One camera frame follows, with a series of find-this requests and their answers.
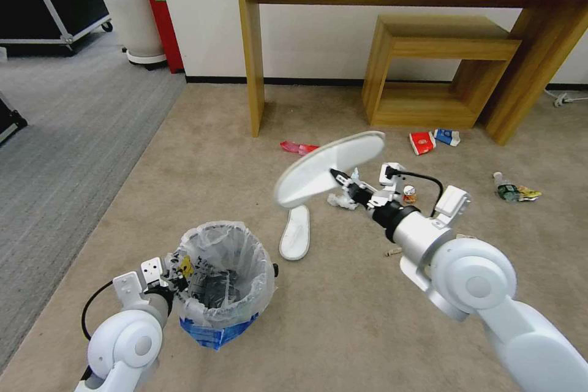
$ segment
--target slipper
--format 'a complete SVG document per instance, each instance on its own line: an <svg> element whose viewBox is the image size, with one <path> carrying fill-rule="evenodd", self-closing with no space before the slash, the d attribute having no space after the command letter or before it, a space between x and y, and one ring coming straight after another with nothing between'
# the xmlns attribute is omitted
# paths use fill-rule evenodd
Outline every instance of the slipper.
<svg viewBox="0 0 588 392"><path fill-rule="evenodd" d="M299 205L290 210L288 223L280 240L280 254L286 260L300 260L308 252L311 241L308 208Z"/></svg>

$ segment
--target black cable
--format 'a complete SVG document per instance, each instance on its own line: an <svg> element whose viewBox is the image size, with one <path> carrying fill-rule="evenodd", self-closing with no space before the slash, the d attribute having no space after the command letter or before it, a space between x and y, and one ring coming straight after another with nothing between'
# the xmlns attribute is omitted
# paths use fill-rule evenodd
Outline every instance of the black cable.
<svg viewBox="0 0 588 392"><path fill-rule="evenodd" d="M435 201L435 204L433 205L433 211L431 211L431 217L435 216L435 207L437 206L439 200L441 199L441 196L443 195L443 184L441 183L441 181L439 181L437 178L433 178L432 176L421 175L419 173L412 173L411 171L400 171L400 170L396 170L391 167L389 168L389 170L391 170L391 176L394 176L394 175L414 176L415 178L426 179L427 181L431 181L431 182L436 183L439 187L439 195L437 196L437 200Z"/></svg>
<svg viewBox="0 0 588 392"><path fill-rule="evenodd" d="M102 291L104 291L106 288L108 288L111 285L112 285L112 281L108 282L106 285L104 285L102 288L98 289L98 291L96 291L94 294L92 294L92 297L90 297L88 299L88 301L86 302L86 305L84 306L84 309L81 312L81 331L84 333L84 335L86 336L86 338L88 340L90 340L92 338L92 336L88 332L88 329L86 328L86 313L88 311L88 307L94 301L94 299L96 298L96 296L98 294L100 294Z"/></svg>

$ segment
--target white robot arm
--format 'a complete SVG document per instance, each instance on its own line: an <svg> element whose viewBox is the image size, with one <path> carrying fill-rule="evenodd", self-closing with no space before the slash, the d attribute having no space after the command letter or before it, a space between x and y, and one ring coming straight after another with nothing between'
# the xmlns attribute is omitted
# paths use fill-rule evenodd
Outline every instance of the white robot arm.
<svg viewBox="0 0 588 392"><path fill-rule="evenodd" d="M446 315L461 322L479 316L499 360L527 392L588 391L588 363L543 315L515 301L516 273L492 245L455 239L452 223L470 203L470 195L449 186L435 206L435 217L386 197L389 180L403 174L396 163L382 165L384 190L331 173L349 197L366 207L386 237L402 247L402 272ZM425 268L430 266L430 277Z"/></svg>
<svg viewBox="0 0 588 392"><path fill-rule="evenodd" d="M88 344L88 369L75 392L132 392L157 367L172 293L160 278L159 257L113 279L123 310L104 321Z"/></svg>

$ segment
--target gray carpet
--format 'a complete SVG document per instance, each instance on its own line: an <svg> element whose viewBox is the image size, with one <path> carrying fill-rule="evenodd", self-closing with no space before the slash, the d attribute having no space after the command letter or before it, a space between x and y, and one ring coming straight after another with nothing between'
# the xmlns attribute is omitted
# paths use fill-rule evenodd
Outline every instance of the gray carpet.
<svg viewBox="0 0 588 392"><path fill-rule="evenodd" d="M30 124L0 147L0 371L184 85L129 64L115 33L72 58L0 64L0 91Z"/></svg>

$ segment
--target white flower pot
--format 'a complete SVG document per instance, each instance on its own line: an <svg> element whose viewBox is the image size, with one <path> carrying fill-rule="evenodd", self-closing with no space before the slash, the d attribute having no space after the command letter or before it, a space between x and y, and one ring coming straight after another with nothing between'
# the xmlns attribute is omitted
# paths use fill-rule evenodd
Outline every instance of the white flower pot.
<svg viewBox="0 0 588 392"><path fill-rule="evenodd" d="M150 64L165 60L149 0L104 0L104 3L130 61Z"/></svg>

